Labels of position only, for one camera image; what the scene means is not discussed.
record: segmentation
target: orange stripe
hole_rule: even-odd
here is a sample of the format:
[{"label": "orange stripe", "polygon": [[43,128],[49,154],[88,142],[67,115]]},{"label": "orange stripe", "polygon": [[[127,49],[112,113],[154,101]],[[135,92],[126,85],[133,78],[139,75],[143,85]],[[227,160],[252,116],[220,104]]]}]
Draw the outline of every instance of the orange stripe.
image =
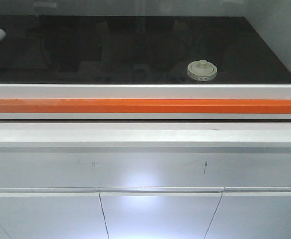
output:
[{"label": "orange stripe", "polygon": [[291,114],[291,100],[0,99],[0,113]]}]

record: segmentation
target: white wall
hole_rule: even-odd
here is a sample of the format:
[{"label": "white wall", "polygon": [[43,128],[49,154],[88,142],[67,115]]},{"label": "white wall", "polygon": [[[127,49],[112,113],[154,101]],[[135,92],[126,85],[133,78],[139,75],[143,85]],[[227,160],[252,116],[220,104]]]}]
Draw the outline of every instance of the white wall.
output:
[{"label": "white wall", "polygon": [[291,0],[249,0],[246,18],[291,72]]}]

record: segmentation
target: gray wall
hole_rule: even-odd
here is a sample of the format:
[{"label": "gray wall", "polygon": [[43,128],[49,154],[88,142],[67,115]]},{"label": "gray wall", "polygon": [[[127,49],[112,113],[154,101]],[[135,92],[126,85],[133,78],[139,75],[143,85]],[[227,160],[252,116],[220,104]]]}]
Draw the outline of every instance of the gray wall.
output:
[{"label": "gray wall", "polygon": [[291,0],[249,0],[245,15],[291,72]]},{"label": "gray wall", "polygon": [[[246,0],[0,0],[0,14],[242,16]],[[36,7],[56,3],[55,8]]]}]

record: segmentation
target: round cap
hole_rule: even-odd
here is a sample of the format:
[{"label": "round cap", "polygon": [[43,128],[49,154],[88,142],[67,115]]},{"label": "round cap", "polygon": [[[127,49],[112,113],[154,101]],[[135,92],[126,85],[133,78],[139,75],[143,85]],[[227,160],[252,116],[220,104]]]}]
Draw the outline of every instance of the round cap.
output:
[{"label": "round cap", "polygon": [[206,60],[191,62],[187,74],[197,81],[211,81],[216,77],[217,68]]}]

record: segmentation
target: black surface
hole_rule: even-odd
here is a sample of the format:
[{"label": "black surface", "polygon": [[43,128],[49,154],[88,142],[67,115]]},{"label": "black surface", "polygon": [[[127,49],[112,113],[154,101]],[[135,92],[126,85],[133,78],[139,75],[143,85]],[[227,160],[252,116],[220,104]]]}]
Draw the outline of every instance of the black surface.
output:
[{"label": "black surface", "polygon": [[[243,17],[0,16],[0,83],[291,84]],[[186,74],[206,59],[211,82]]]}]

